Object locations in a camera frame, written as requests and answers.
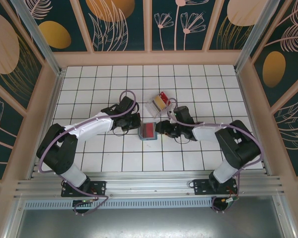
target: enclosure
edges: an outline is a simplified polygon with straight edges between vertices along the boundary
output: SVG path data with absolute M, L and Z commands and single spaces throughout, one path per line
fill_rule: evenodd
M 125 90 L 142 122 L 168 120 L 146 107 L 163 92 L 194 122 L 245 124 L 263 161 L 241 171 L 230 210 L 190 186 L 226 161 L 217 142 L 131 129 L 78 143 L 74 164 L 109 200 L 75 216 L 80 199 L 36 151 L 51 125 Z M 74 235 L 298 237 L 298 0 L 0 0 L 0 237 Z

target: gray floor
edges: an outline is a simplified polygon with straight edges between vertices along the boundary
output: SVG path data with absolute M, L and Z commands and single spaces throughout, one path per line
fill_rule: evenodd
M 225 214 L 210 208 L 25 211 L 19 238 L 281 238 L 272 199 L 241 198 Z

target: black mounting bracket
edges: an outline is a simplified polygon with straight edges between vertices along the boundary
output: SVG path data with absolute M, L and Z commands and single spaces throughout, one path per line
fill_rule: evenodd
M 106 181 L 91 181 L 89 185 L 89 191 L 92 191 L 95 195 L 105 195 Z M 61 197 L 87 197 L 80 192 L 74 190 L 67 182 L 62 185 Z
M 195 179 L 192 181 L 195 195 L 229 195 L 228 187 L 237 193 L 236 180 L 231 178 L 225 183 L 221 184 L 217 191 L 214 191 L 209 183 L 208 179 Z

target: white grid floor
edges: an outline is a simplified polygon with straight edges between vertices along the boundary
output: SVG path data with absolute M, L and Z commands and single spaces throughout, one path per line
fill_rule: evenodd
M 136 94 L 144 122 L 166 119 L 151 118 L 144 107 L 163 91 L 179 106 L 186 105 L 195 121 L 239 119 L 252 131 L 232 65 L 68 67 L 53 123 L 69 125 L 92 117 L 118 103 L 126 89 Z M 158 135 L 158 140 L 142 142 L 137 130 L 121 137 L 111 131 L 79 143 L 74 162 L 83 172 L 194 171 L 214 170 L 224 159 L 218 143 L 179 141 L 183 144 Z M 262 168 L 258 163 L 248 169 Z

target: yellow oval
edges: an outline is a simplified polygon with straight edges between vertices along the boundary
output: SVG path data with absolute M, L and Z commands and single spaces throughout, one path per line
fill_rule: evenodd
M 129 17 L 135 9 L 135 0 L 86 0 L 87 6 L 91 12 L 103 21 L 113 22 L 119 18 L 114 15 L 114 8 L 120 9 L 125 18 Z
M 236 26 L 252 26 L 257 22 L 267 0 L 230 0 L 227 17 Z
M 71 36 L 67 29 L 54 21 L 45 21 L 39 25 L 49 46 L 57 49 L 64 49 L 71 44 Z
M 286 60 L 282 53 L 273 51 L 267 55 L 263 66 L 264 83 L 275 87 L 283 78 L 286 69 Z
M 0 73 L 14 71 L 19 62 L 18 35 L 10 23 L 0 15 Z

